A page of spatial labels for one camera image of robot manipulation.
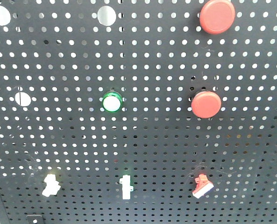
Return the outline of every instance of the large hole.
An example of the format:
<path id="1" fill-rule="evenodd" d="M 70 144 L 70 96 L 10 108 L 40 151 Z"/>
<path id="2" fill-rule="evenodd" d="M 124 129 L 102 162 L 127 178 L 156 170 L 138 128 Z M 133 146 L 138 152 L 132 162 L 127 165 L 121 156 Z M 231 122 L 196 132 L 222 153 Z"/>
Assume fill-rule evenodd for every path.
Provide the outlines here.
<path id="1" fill-rule="evenodd" d="M 116 20 L 116 13 L 110 6 L 102 6 L 98 10 L 98 20 L 104 26 L 111 26 Z"/>
<path id="2" fill-rule="evenodd" d="M 9 24 L 10 21 L 11 21 L 11 14 L 9 13 L 9 11 L 3 6 L 0 6 L 0 26 L 5 26 Z"/>
<path id="3" fill-rule="evenodd" d="M 20 106 L 28 106 L 31 103 L 31 97 L 25 92 L 18 92 L 15 95 L 15 101 Z"/>

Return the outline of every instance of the white limit switch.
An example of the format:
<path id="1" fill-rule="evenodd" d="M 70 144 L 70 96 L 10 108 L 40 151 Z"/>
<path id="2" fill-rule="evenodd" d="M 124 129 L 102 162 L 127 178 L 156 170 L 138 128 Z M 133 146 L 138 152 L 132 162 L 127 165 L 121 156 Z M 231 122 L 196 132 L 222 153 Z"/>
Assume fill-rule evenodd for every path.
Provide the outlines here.
<path id="1" fill-rule="evenodd" d="M 131 198 L 130 192 L 133 191 L 133 186 L 130 185 L 130 175 L 123 175 L 120 179 L 120 184 L 122 184 L 123 200 L 129 200 Z"/>
<path id="2" fill-rule="evenodd" d="M 42 195 L 49 197 L 50 195 L 56 195 L 60 189 L 58 185 L 59 182 L 56 181 L 55 174 L 48 174 L 44 179 L 44 182 L 47 184 L 46 188 L 43 190 Z"/>

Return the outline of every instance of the black pegboard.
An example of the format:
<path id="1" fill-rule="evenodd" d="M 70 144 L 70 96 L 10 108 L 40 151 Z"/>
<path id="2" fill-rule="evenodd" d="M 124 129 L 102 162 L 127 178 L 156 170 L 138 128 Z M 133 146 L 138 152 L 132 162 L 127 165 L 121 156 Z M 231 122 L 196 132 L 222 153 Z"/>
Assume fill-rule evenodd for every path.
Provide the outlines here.
<path id="1" fill-rule="evenodd" d="M 0 1 L 12 17 L 0 26 L 10 223 L 277 223 L 277 0 L 232 2 L 233 26 L 209 35 L 202 0 Z M 110 27 L 97 18 L 104 5 Z M 112 88 L 124 97 L 113 114 L 100 102 Z M 202 88 L 222 98 L 211 119 L 191 112 Z M 62 188 L 46 198 L 48 173 Z M 200 173 L 215 188 L 196 199 Z"/>

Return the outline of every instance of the red mushroom button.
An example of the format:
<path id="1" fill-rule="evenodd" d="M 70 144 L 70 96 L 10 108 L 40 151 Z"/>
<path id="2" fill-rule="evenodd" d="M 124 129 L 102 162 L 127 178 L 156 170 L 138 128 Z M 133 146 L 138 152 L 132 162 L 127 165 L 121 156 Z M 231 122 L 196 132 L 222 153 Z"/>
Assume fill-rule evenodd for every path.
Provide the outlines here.
<path id="1" fill-rule="evenodd" d="M 210 91 L 199 92 L 192 100 L 192 112 L 199 118 L 210 118 L 221 108 L 220 97 Z"/>
<path id="2" fill-rule="evenodd" d="M 235 20 L 235 8 L 228 0 L 210 0 L 200 12 L 200 25 L 210 34 L 227 31 Z"/>

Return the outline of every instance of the green indicator light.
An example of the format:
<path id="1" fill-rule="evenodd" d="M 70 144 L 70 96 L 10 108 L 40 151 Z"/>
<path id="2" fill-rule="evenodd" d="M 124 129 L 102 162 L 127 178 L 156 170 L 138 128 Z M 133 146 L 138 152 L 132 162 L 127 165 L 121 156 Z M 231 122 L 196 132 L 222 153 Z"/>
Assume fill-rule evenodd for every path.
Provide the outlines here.
<path id="1" fill-rule="evenodd" d="M 123 103 L 123 98 L 118 92 L 107 92 L 103 96 L 102 105 L 104 109 L 108 112 L 118 111 Z"/>

